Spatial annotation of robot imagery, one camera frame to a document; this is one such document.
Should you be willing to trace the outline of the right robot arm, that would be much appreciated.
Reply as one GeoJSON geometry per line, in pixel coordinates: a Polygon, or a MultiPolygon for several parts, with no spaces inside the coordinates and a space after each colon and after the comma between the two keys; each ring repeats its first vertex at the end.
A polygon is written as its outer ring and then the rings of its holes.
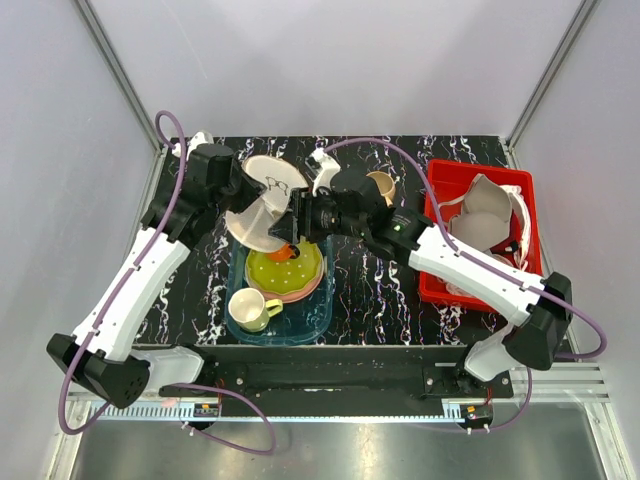
{"type": "Polygon", "coordinates": [[[566,276],[513,269],[453,240],[425,215],[389,205],[364,175],[339,172],[317,193],[269,178],[267,190],[278,215],[270,236],[288,244],[352,237],[381,259],[455,285],[507,320],[506,327],[473,343],[454,371],[463,395],[480,394],[499,373],[518,365],[539,371],[553,365],[573,317],[566,276]]]}

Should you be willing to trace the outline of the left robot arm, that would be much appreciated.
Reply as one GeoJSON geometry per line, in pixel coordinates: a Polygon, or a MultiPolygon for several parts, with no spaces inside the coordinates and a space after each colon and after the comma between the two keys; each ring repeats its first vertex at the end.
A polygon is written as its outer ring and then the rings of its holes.
{"type": "Polygon", "coordinates": [[[167,280],[219,216],[240,212],[264,189],[243,172],[231,148],[212,143],[193,148],[180,193],[157,190],[127,261],[94,310],[72,334],[49,340],[47,352],[66,378],[118,408],[178,383],[193,395],[208,394],[216,372],[196,348],[137,350],[133,344],[167,280]]]}

